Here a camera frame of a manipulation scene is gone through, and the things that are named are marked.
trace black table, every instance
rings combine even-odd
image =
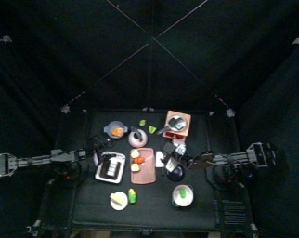
[[[218,153],[238,152],[235,119],[226,113],[192,113],[190,134],[186,139],[187,151],[192,156],[212,150]],[[106,136],[103,128],[119,120],[127,126],[139,126],[142,119],[148,126],[164,127],[167,112],[78,111],[64,115],[56,147],[72,151],[83,148],[94,135]],[[148,132],[147,148],[162,149],[163,135]],[[215,191],[207,183],[203,169],[187,169],[184,180],[171,181],[156,168],[156,181],[151,184],[132,184],[131,149],[128,136],[115,142],[110,152],[127,155],[124,175],[119,184],[95,179],[96,167],[90,164],[88,178],[78,188],[64,188],[62,183],[47,187],[41,210],[44,229],[106,229],[119,231],[215,231]],[[179,208],[171,203],[175,187],[187,184],[194,187],[195,200],[190,207]],[[130,188],[138,192],[138,202],[122,211],[111,206],[111,194]]]

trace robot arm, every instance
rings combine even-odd
[[[51,164],[71,164],[84,160],[87,156],[86,150],[64,152],[63,150],[52,150],[51,155],[43,155],[29,158],[17,158],[11,153],[0,153],[0,179],[11,177],[15,172],[24,167]]]

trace black curtain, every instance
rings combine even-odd
[[[0,25],[0,39],[8,35]],[[12,43],[0,41],[0,153],[17,157],[49,154],[62,107]],[[45,172],[27,172],[0,180],[0,237],[25,237],[39,216]]]
[[[243,149],[276,147],[276,166],[252,187],[255,221],[267,237],[299,237],[299,47],[239,111]]]

